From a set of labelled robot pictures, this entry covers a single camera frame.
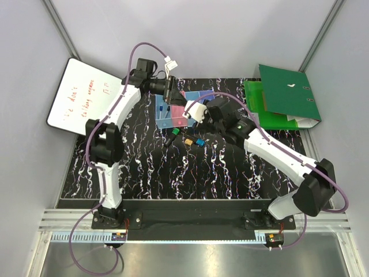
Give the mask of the blue white marker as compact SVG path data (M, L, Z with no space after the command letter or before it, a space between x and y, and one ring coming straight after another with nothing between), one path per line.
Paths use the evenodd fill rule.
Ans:
M162 112L163 112L163 106L162 106L162 105L159 105L158 119L161 119L161 117L162 117Z

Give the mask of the light blue bin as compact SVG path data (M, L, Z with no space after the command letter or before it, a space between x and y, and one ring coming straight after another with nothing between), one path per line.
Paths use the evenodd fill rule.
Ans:
M163 106L163 112L162 112L161 119L158 119L159 105ZM173 127L172 120L171 120L171 111L168 117L164 118L167 106L168 104L164 102L163 97L161 95L155 95L155 113L156 113L155 120L156 120L156 125L159 129L168 129L168 128Z

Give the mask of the pink bin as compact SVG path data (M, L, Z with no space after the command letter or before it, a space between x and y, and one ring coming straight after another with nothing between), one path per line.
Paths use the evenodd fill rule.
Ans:
M171 106L171 120L175 128L183 128L188 125L187 118L183 117L185 108L183 106Z

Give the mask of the purple bin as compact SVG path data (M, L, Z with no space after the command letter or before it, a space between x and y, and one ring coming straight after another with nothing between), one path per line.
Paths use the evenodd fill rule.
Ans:
M199 102L204 104L204 102L206 101L211 101L215 98L214 95L212 95L213 91L212 90L207 90L207 91L199 91L199 96L204 96Z

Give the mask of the blue capped black marker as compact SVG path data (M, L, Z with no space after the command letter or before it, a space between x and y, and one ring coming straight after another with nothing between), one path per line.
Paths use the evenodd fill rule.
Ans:
M193 135L190 135L190 134L185 133L185 134L183 134L183 137L185 139L191 140L193 142L193 144L195 144L195 145L197 145L199 147L203 147L205 145L205 141L204 140L202 140L202 139L200 139L198 137L195 137Z

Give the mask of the green capped black highlighter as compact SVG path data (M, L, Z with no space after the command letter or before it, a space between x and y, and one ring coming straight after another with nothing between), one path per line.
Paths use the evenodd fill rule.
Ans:
M173 141L176 139L179 133L180 133L180 130L178 128L173 128L172 132L168 135L164 143L164 146L168 148L173 143Z

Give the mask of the orange eraser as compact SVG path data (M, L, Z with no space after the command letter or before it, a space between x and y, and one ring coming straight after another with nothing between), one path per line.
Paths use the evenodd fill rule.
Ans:
M189 140L189 139L185 139L184 143L186 145L192 145L193 144L193 142L191 140Z

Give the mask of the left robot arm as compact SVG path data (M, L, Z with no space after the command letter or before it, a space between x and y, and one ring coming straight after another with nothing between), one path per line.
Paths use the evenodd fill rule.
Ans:
M140 58L135 69L129 69L118 95L99 119L85 124L86 161L99 176L100 201L92 208L93 229L118 229L129 224L123 210L118 167L124 154L121 128L133 107L146 93L161 95L169 106L185 106L187 100L176 88L175 77L157 78L157 63Z

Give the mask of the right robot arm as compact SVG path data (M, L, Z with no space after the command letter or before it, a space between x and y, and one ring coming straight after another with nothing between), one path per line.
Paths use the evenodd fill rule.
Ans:
M226 142L248 153L256 154L281 170L298 188L276 197L262 214L263 225L274 229L283 219L304 213L317 216L327 205L336 189L330 183L335 179L333 164L320 162L287 147L258 129L254 121L241 117L224 98L205 101L203 126L219 133Z

